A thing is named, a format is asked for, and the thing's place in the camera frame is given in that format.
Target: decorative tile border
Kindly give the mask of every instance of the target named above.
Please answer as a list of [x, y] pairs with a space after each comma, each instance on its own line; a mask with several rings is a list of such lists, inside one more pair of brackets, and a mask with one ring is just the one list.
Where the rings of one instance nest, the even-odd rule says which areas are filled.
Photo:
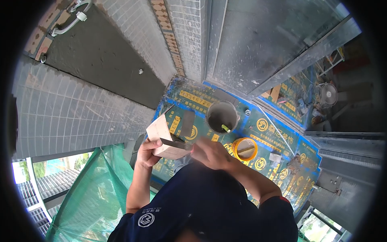
[[179, 75], [185, 76], [184, 67], [180, 58], [179, 47], [176, 43], [175, 34], [173, 33], [170, 18], [165, 7], [164, 0], [150, 0], [154, 14], [160, 25], [164, 39], [170, 50], [173, 62]]

